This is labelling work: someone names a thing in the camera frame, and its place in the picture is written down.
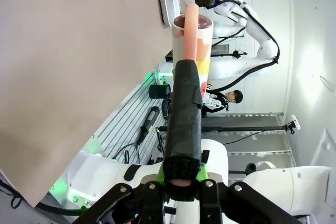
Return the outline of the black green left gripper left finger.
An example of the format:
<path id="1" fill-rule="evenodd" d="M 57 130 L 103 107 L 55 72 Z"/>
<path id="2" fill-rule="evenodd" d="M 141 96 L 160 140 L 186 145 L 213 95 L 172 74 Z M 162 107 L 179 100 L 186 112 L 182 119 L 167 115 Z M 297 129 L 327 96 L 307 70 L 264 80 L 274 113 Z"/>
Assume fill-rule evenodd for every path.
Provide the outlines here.
<path id="1" fill-rule="evenodd" d="M 96 223 L 165 223 L 168 200 L 161 163 L 121 164 L 115 185 L 96 202 Z"/>

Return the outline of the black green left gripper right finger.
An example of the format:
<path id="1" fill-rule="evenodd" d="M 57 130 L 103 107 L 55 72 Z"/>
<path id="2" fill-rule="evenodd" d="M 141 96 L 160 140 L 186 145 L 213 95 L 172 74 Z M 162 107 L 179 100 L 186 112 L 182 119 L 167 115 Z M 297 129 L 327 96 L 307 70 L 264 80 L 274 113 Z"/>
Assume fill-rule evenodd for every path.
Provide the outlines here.
<path id="1" fill-rule="evenodd" d="M 209 179 L 205 165 L 199 170 L 200 223 L 299 223 L 300 221 L 243 182 L 231 186 Z"/>

